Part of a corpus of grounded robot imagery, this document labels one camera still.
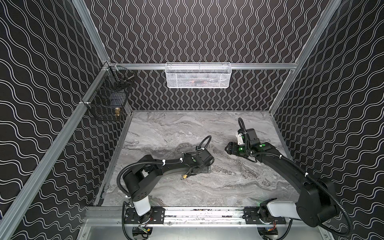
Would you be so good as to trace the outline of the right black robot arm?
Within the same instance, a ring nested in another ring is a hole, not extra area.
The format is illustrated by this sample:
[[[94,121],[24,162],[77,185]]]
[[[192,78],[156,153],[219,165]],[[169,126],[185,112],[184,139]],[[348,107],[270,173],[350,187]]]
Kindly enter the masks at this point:
[[[281,202],[276,198],[260,203],[257,216],[263,223],[269,224],[276,218],[300,220],[309,227],[321,227],[339,237],[348,238],[354,227],[350,215],[336,197],[334,183],[326,178],[315,178],[293,160],[282,155],[275,146],[262,143],[254,129],[247,129],[242,118],[238,119],[237,141],[230,142],[225,148],[229,155],[246,159],[252,163],[262,163],[282,176],[299,193],[298,201]],[[324,223],[338,215],[347,222],[347,229],[338,232]]]

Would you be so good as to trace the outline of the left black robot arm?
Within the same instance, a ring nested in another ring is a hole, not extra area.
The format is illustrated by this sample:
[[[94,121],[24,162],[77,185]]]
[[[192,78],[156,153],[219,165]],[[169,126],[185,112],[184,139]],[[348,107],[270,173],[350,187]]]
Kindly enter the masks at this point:
[[[183,179],[208,173],[215,158],[208,151],[212,137],[205,137],[192,152],[177,159],[154,159],[145,155],[136,163],[124,167],[117,176],[117,187],[128,197],[128,205],[138,216],[151,211],[149,195],[163,177],[180,175]]]

